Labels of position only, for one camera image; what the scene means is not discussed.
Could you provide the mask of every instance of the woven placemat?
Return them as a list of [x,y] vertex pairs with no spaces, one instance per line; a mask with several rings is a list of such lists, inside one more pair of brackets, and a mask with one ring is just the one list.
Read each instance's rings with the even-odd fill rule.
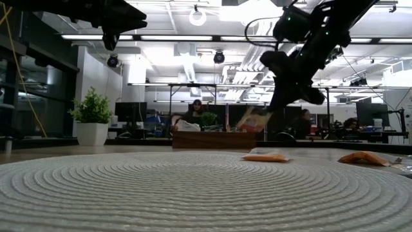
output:
[[412,231],[412,180],[240,153],[78,155],[0,166],[0,231]]

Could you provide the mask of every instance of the wooden crate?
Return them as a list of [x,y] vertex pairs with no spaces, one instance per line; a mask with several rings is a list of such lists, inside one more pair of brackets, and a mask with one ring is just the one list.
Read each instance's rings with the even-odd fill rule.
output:
[[255,133],[186,131],[173,133],[173,148],[252,149],[255,147]]

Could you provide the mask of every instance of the woman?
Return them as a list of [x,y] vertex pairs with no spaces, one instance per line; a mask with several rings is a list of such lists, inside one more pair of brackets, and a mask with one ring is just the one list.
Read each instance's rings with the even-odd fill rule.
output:
[[295,139],[305,139],[310,134],[310,128],[312,127],[309,110],[303,109],[301,116],[294,121],[292,126],[295,129]]
[[[203,115],[203,108],[201,105],[201,100],[194,100],[192,107],[187,111],[180,119],[185,120],[191,124],[198,124],[201,127],[201,116]],[[177,127],[173,126],[173,131],[177,131]]]
[[343,123],[343,126],[348,130],[356,130],[358,128],[358,120],[349,118]]

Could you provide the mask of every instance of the orange bag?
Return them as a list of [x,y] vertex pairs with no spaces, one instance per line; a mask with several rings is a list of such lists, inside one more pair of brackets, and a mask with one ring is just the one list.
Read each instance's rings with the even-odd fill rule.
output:
[[247,132],[261,132],[266,124],[268,123],[271,113],[266,113],[266,115],[258,115],[253,113],[254,107],[250,107],[242,119],[238,122],[236,126],[240,130],[245,130]]
[[290,159],[284,155],[247,155],[242,159],[249,161],[266,161],[266,162],[288,162]]
[[340,158],[338,162],[343,163],[356,163],[358,160],[366,160],[371,164],[376,164],[380,166],[390,166],[389,161],[386,159],[380,158],[378,155],[370,152],[370,151],[357,151],[350,155],[345,155],[344,157]]

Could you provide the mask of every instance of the potted plant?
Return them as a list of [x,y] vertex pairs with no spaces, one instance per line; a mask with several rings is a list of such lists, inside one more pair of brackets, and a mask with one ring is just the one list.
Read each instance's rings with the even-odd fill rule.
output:
[[96,93],[90,87],[84,101],[76,99],[75,110],[70,110],[71,116],[77,122],[77,140],[81,146],[103,146],[109,129],[110,116],[109,99]]
[[201,123],[205,131],[219,131],[220,128],[217,125],[216,119],[218,116],[214,113],[205,112],[201,116]]

